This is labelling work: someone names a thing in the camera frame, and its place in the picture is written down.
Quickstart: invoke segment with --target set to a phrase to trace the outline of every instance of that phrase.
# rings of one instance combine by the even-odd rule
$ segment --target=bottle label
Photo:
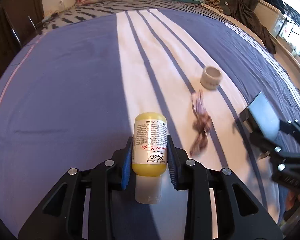
[[[157,119],[135,121],[132,163],[167,164],[167,123]]]

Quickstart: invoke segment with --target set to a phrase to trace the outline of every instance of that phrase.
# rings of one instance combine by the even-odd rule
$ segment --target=clear bottle cap
[[[136,177],[136,201],[141,204],[157,204],[161,199],[162,177]]]

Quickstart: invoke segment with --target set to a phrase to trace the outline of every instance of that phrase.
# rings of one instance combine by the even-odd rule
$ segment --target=brown blanket
[[[231,16],[252,30],[266,46],[271,54],[275,54],[275,46],[270,38],[270,33],[261,25],[258,17],[253,12],[259,0],[229,0]]]

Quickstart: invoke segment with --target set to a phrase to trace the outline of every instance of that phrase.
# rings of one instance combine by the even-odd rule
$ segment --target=wooden cabinet
[[[0,1],[0,77],[15,57],[21,46],[36,36],[31,23],[43,19],[41,0],[1,0]],[[20,44],[12,30],[19,37]]]
[[[21,45],[27,44],[36,35],[34,25],[43,19],[41,0],[1,0],[0,7]]]

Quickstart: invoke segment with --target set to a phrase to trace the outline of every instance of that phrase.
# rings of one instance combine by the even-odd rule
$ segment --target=bed
[[[45,27],[44,32],[46,33],[50,30],[72,23],[78,23],[81,21],[90,20],[109,14],[115,14],[122,11],[144,10],[153,8],[166,8],[177,11],[192,12],[195,14],[217,19],[219,21],[231,23],[226,18],[198,4],[169,0],[115,0],[71,7],[59,13],[58,16]]]
[[[269,179],[269,160],[258,159],[238,114],[263,91],[282,120],[300,120],[300,94],[289,76],[213,11],[160,0],[136,8],[138,2],[118,0],[113,8],[109,1],[111,13],[66,26],[56,19],[51,26],[58,28],[49,26],[23,47],[1,78],[0,217],[13,234],[65,171],[91,169],[123,148],[142,112],[162,113],[175,146],[189,152],[196,137],[191,93],[201,89],[213,128],[194,159],[214,170],[229,167],[281,219],[286,190]],[[218,90],[200,84],[208,65],[223,74]],[[277,141],[300,150],[290,137]],[[168,171],[162,184],[157,205],[135,202],[133,179],[126,191],[114,192],[117,239],[183,239],[187,192],[173,189]],[[215,210],[213,222],[217,237]]]

